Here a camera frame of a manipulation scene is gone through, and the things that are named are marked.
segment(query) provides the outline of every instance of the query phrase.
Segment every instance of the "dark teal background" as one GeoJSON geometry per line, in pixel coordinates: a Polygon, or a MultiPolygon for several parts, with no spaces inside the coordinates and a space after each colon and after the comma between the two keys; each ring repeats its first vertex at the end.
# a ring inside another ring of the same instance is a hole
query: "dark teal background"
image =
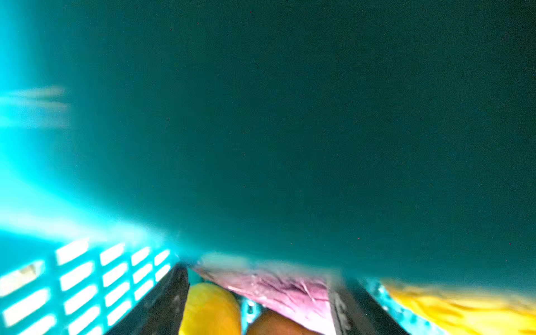
{"type": "Polygon", "coordinates": [[[196,250],[536,288],[531,2],[50,1],[13,7],[21,175],[196,250]]]}

